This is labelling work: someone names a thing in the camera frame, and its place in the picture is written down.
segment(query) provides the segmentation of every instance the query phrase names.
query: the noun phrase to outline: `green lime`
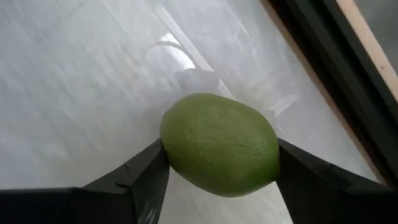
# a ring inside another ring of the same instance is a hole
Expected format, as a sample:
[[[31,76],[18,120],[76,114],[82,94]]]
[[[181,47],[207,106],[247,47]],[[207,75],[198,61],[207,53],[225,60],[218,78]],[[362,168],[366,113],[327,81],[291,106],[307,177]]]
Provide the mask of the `green lime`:
[[[174,170],[216,195],[246,195],[279,175],[271,125],[234,100],[209,93],[186,96],[164,114],[160,136]]]

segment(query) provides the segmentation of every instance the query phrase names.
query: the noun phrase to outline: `white marble surface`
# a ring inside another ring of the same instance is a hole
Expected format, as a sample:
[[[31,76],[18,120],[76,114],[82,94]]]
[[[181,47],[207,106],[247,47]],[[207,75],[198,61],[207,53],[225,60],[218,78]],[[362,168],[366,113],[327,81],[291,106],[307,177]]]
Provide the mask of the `white marble surface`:
[[[83,186],[158,138],[164,111],[196,91],[376,179],[258,0],[3,0],[0,188]],[[292,222],[276,184],[220,198],[172,172],[159,223]]]

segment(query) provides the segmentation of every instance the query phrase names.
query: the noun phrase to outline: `black frame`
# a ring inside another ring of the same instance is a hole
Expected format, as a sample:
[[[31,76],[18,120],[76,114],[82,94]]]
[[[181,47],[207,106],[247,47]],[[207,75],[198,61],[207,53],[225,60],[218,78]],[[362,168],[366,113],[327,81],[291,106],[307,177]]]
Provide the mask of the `black frame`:
[[[335,0],[269,0],[387,184],[398,187],[398,104]]]

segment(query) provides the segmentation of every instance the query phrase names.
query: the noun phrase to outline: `black plastic part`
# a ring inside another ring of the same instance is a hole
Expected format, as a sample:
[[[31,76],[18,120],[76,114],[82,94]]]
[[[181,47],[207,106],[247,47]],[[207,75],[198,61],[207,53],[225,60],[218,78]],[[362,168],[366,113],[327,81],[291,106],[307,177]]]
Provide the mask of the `black plastic part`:
[[[158,139],[82,189],[0,191],[0,223],[157,223],[169,169]]]
[[[334,0],[269,0],[391,187],[398,103]]]
[[[277,185],[295,224],[398,223],[398,193],[279,139]]]

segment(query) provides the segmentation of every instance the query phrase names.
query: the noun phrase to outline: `wooden edge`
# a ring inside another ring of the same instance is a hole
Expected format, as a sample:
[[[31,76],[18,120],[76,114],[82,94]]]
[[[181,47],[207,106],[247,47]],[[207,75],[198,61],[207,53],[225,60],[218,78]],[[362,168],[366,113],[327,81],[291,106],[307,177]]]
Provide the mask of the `wooden edge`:
[[[396,71],[390,64],[390,61],[379,45],[379,42],[376,40],[374,34],[370,30],[368,23],[365,21],[354,0],[336,1],[343,14],[346,16],[348,22],[352,26],[359,41],[365,48],[365,51],[375,64],[388,89],[394,96],[395,100],[398,101],[398,76]]]
[[[292,51],[296,55],[297,59],[300,61],[302,64],[304,70],[312,80],[312,82],[315,84],[315,86],[318,88],[320,94],[322,97],[325,99],[326,103],[328,106],[331,108],[332,112],[335,114],[337,117],[338,121],[346,131],[347,135],[350,137],[350,139],[353,141],[354,145],[356,146],[357,150],[359,151],[360,155],[363,157],[369,168],[372,170],[373,174],[376,176],[376,179],[386,185],[386,180],[384,177],[380,174],[379,170],[376,168],[374,163],[372,162],[372,159],[370,158],[369,154],[366,152],[364,149],[363,145],[361,144],[361,141],[357,138],[351,127],[349,126],[347,120],[344,118],[344,116],[341,114],[340,110],[336,106],[333,98],[330,96],[330,94],[327,92],[326,88],[323,86],[322,82],[320,79],[317,77],[314,69],[308,62],[307,58],[304,56],[303,52],[300,50],[300,47],[298,47],[297,43],[294,41],[294,38],[291,36],[289,31],[287,30],[286,26],[284,23],[281,21],[277,13],[275,12],[274,8],[271,6],[270,2],[268,0],[261,0],[262,5],[268,12],[270,18],[274,22],[275,26],[278,28],[279,32],[283,35],[284,39],[286,42],[290,45],[292,48]]]

